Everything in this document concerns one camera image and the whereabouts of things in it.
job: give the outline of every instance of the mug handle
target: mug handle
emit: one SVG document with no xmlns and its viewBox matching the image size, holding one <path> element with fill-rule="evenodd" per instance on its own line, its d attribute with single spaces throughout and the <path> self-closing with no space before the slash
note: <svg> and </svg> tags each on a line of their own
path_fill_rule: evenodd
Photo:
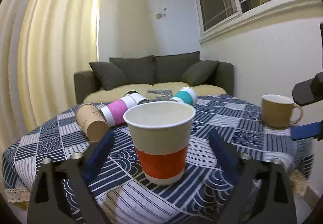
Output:
<svg viewBox="0 0 323 224">
<path fill-rule="evenodd" d="M 297 104 L 295 104 L 295 103 L 294 103 L 294 107 L 293 107 L 293 109 L 294 109 L 294 108 L 298 108 L 298 109 L 301 111 L 301 115 L 300 115 L 300 117 L 299 117 L 298 119 L 296 119 L 296 120 L 294 120 L 294 121 L 290 121 L 290 124 L 291 124 L 291 125 L 292 125 L 292 124 L 296 124 L 296 123 L 298 123 L 298 122 L 302 119 L 303 114 L 304 114 L 303 109 L 302 109 L 299 105 L 297 105 Z"/>
</svg>

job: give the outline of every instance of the blue gripper pad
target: blue gripper pad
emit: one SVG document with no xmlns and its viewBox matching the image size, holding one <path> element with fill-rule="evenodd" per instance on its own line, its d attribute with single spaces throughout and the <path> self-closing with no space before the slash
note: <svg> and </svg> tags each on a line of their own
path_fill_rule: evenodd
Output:
<svg viewBox="0 0 323 224">
<path fill-rule="evenodd" d="M 209 145 L 216 159 L 218 160 L 221 169 L 224 171 L 227 177 L 227 181 L 229 181 L 232 185 L 236 185 L 239 182 L 237 160 L 233 157 L 233 154 L 225 147 L 225 144 L 232 144 L 223 143 L 223 140 L 216 130 L 211 130 L 209 132 L 208 139 Z"/>
<path fill-rule="evenodd" d="M 113 141 L 114 134 L 112 130 L 108 130 L 83 167 L 83 178 L 86 183 L 93 181 L 99 174 L 113 147 Z"/>
<path fill-rule="evenodd" d="M 292 140 L 300 140 L 314 137 L 321 133 L 321 123 L 315 122 L 303 126 L 292 126 L 290 136 Z"/>
</svg>

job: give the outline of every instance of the blue patterned tablecloth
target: blue patterned tablecloth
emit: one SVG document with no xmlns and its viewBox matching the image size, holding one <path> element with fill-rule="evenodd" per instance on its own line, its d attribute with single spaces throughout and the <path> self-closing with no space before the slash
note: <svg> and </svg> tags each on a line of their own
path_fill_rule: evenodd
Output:
<svg viewBox="0 0 323 224">
<path fill-rule="evenodd" d="M 19 196 L 19 192 L 32 189 L 44 158 L 65 160 L 89 147 L 89 139 L 75 121 L 78 107 L 59 114 L 4 151 L 3 175 L 8 196 Z M 260 121 L 260 108 L 246 101 L 228 95 L 202 96 L 195 108 L 185 173 L 173 185 L 150 183 L 127 125 L 111 129 L 114 147 L 89 188 L 112 223 L 182 223 L 216 218 L 233 186 L 226 181 L 208 144 L 208 132 L 214 128 L 223 141 L 257 160 L 281 155 L 285 161 L 295 160 L 298 164 L 308 155 L 308 140 L 292 141 L 289 129 L 267 128 Z M 63 185 L 74 218 L 83 223 L 68 179 Z"/>
</svg>

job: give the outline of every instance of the white window frame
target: white window frame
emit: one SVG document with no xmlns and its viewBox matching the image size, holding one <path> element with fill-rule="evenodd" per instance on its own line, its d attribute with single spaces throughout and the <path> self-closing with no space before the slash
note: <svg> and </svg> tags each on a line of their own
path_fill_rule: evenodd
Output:
<svg viewBox="0 0 323 224">
<path fill-rule="evenodd" d="M 314 6 L 321 4 L 322 0 L 271 0 L 245 13 L 242 13 L 240 1 L 235 0 L 235 2 L 238 10 L 236 13 L 204 31 L 200 0 L 196 0 L 201 33 L 200 44 L 269 15 L 278 14 L 297 7 Z"/>
</svg>

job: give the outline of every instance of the pink band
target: pink band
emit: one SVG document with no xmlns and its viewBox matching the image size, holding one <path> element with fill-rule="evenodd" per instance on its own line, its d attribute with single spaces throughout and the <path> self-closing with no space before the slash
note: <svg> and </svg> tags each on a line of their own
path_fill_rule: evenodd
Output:
<svg viewBox="0 0 323 224">
<path fill-rule="evenodd" d="M 123 102 L 121 99 L 118 99 L 113 103 L 108 104 L 108 108 L 110 109 L 116 126 L 123 124 L 123 114 L 128 110 L 126 103 Z"/>
</svg>

